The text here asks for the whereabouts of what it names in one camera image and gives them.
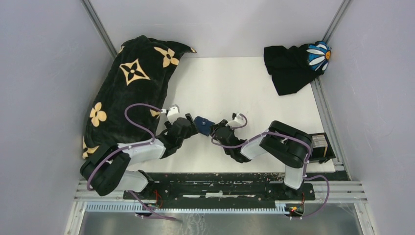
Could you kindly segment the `blue leather card holder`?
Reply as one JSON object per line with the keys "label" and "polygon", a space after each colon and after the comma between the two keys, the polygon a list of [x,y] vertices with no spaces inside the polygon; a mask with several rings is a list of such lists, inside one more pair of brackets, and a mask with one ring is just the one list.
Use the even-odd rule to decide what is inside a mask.
{"label": "blue leather card holder", "polygon": [[210,127],[215,124],[214,122],[201,116],[197,116],[194,119],[194,123],[198,132],[204,136],[210,136]]}

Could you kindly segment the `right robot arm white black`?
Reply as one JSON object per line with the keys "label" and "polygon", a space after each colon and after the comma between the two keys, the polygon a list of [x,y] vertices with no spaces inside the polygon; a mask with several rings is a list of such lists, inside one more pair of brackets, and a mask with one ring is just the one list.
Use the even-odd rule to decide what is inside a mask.
{"label": "right robot arm white black", "polygon": [[314,147],[310,134],[280,121],[249,140],[239,139],[235,129],[219,123],[210,127],[211,142],[224,149],[226,155],[239,163],[247,163],[263,154],[270,154],[285,165],[282,192],[289,200],[302,194],[306,164]]}

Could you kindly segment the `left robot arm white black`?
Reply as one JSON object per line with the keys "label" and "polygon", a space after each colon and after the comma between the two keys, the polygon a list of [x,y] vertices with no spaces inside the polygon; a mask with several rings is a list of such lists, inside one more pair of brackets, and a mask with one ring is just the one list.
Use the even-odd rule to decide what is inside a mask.
{"label": "left robot arm white black", "polygon": [[154,141],[104,144],[83,163],[80,174],[92,191],[106,196],[114,190],[132,190],[142,199],[154,193],[151,179],[142,170],[130,171],[131,165],[167,158],[182,147],[184,140],[198,133],[191,114],[177,118]]}

